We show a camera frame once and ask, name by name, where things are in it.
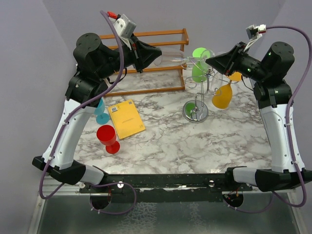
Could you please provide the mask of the clear champagne flute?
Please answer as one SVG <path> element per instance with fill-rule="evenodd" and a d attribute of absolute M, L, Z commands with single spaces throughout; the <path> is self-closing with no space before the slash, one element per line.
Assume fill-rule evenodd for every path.
<path fill-rule="evenodd" d="M 226 77 L 219 73 L 216 69 L 214 69 L 212 66 L 208 66 L 208 72 L 207 72 L 207 78 L 208 78 L 208 81 L 206 82 L 207 83 L 207 92 L 206 94 L 208 95 L 215 95 L 215 93 L 217 92 L 217 90 L 227 84 L 227 80 L 226 80 Z"/>

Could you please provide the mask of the blue plastic wine glass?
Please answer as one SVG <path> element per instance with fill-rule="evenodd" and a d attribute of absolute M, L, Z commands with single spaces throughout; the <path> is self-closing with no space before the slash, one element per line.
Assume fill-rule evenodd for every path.
<path fill-rule="evenodd" d="M 100 125 L 105 125 L 110 120 L 109 114 L 105 113 L 104 98 L 100 99 L 100 102 L 94 111 L 94 115 L 96 116 L 96 122 Z"/>

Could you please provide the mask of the green plastic wine glass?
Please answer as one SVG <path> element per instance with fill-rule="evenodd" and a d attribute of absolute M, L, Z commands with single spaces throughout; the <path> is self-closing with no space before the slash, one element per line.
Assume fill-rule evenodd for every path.
<path fill-rule="evenodd" d="M 208 64 L 206 59 L 211 55 L 210 51 L 204 47 L 196 48 L 193 51 L 193 57 L 196 62 L 192 68 L 192 79 L 196 83 L 201 83 L 206 80 L 206 72 L 208 71 Z"/>

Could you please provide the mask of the clear round wine glass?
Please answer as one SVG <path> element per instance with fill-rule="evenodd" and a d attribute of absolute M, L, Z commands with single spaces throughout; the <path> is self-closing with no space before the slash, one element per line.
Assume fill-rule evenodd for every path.
<path fill-rule="evenodd" d="M 178 66 L 188 62 L 204 63 L 206 59 L 212 58 L 215 53 L 204 47 L 193 50 L 191 55 L 185 55 L 183 51 L 174 48 L 161 48 L 161 56 L 153 61 L 155 66 Z"/>

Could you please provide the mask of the yellow plastic wine glass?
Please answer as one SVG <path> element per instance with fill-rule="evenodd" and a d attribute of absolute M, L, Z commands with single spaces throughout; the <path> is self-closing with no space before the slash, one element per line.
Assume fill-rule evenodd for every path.
<path fill-rule="evenodd" d="M 212 104 L 218 109 L 226 109 L 233 97 L 233 91 L 231 84 L 235 82 L 239 82 L 242 80 L 242 74 L 240 72 L 234 72 L 230 76 L 228 76 L 228 83 L 221 86 L 215 92 L 215 95 L 212 98 Z"/>

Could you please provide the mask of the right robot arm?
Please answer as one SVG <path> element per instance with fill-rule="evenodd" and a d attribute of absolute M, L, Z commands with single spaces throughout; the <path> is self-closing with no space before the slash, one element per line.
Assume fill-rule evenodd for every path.
<path fill-rule="evenodd" d="M 242 183 L 263 192 L 287 190 L 312 180 L 296 144 L 295 133 L 288 134 L 293 123 L 293 109 L 287 109 L 292 91 L 284 76 L 294 63 L 294 50 L 285 42 L 274 42 L 262 60 L 248 55 L 247 45 L 240 42 L 224 54 L 206 59 L 206 63 L 223 75 L 239 72 L 255 81 L 253 93 L 270 143 L 270 169 L 249 167 L 228 168 L 225 187 L 234 191 Z"/>

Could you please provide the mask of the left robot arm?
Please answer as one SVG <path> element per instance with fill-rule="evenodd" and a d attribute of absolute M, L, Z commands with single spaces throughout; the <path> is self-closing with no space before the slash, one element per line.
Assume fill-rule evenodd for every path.
<path fill-rule="evenodd" d="M 104 171 L 77 162 L 74 153 L 87 121 L 99 104 L 95 97 L 108 91 L 105 79 L 123 69 L 119 49 L 108 48 L 95 33 L 80 36 L 73 55 L 78 67 L 65 93 L 62 117 L 50 146 L 42 156 L 33 158 L 32 165 L 46 170 L 62 183 L 90 183 L 100 193 L 108 185 Z"/>

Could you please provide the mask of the red plastic wine glass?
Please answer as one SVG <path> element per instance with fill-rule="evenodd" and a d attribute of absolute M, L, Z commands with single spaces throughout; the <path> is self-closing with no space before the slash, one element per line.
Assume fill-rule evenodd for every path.
<path fill-rule="evenodd" d="M 105 146 L 106 152 L 116 154 L 120 150 L 115 129 L 110 125 L 103 125 L 97 130 L 98 140 Z"/>

